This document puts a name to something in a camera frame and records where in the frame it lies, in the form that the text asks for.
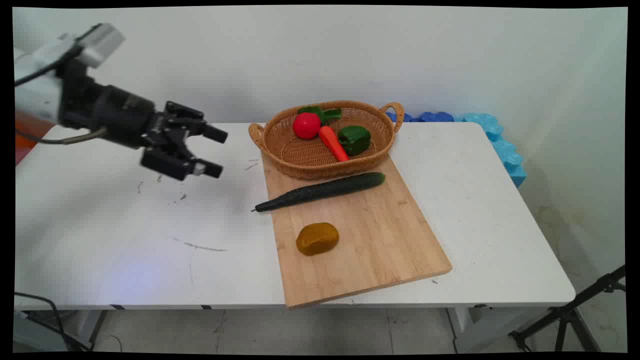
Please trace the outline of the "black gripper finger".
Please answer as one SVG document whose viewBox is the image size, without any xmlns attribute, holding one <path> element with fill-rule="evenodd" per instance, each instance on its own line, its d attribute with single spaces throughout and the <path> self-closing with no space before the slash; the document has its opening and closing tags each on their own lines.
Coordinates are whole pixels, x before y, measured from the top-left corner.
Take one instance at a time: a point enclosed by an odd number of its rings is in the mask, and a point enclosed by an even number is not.
<svg viewBox="0 0 640 360">
<path fill-rule="evenodd" d="M 183 181 L 190 175 L 219 178 L 224 167 L 196 157 L 185 146 L 148 146 L 141 165 L 164 176 Z"/>
<path fill-rule="evenodd" d="M 167 127 L 169 129 L 182 129 L 189 132 L 189 136 L 204 136 L 211 141 L 224 144 L 228 132 L 212 126 L 206 121 L 204 113 L 186 105 L 167 101 L 164 112 L 169 114 Z"/>
</svg>

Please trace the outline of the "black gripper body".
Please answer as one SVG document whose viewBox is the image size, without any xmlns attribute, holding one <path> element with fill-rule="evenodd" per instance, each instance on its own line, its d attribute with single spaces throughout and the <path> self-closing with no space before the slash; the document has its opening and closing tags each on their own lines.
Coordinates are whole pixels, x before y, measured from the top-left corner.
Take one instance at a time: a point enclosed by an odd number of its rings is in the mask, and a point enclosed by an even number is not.
<svg viewBox="0 0 640 360">
<path fill-rule="evenodd" d="M 92 84 L 91 130 L 105 130 L 103 139 L 133 149 L 151 143 L 147 139 L 159 113 L 155 104 L 113 85 Z"/>
</svg>

